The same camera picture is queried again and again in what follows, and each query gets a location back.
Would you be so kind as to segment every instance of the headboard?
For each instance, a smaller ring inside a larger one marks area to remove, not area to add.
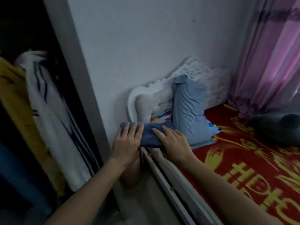
[[[198,58],[188,57],[167,79],[156,80],[147,87],[136,87],[131,91],[127,103],[130,121],[150,122],[152,115],[159,115],[171,109],[173,79],[182,74],[207,86],[205,109],[226,101],[233,74],[227,69],[210,69]]]

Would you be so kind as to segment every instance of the hand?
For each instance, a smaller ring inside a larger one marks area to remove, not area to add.
[[[193,154],[186,137],[177,130],[163,126],[165,134],[153,128],[152,131],[161,140],[166,149],[164,157],[179,166],[184,166],[195,155]]]
[[[121,135],[121,129],[118,130],[112,145],[112,155],[110,159],[117,160],[118,164],[126,169],[130,164],[135,161],[138,156],[138,149],[141,144],[141,138],[143,135],[144,125],[141,124],[139,130],[135,134],[137,123],[134,122],[130,132],[129,122],[126,124],[123,133]]]

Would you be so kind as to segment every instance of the red blanket with yellow pattern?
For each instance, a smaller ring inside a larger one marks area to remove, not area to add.
[[[221,104],[204,114],[223,130],[213,136],[215,144],[197,148],[194,154],[275,220],[300,224],[299,148],[278,147],[256,135],[230,106]]]

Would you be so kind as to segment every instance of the pink curtain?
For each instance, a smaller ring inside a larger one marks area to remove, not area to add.
[[[261,0],[229,104],[240,117],[277,110],[300,88],[300,0]]]

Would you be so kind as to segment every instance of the yellow garment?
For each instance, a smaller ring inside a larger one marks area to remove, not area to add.
[[[0,57],[0,100],[29,149],[48,176],[58,196],[63,196],[66,179],[41,139],[32,118],[25,73]]]

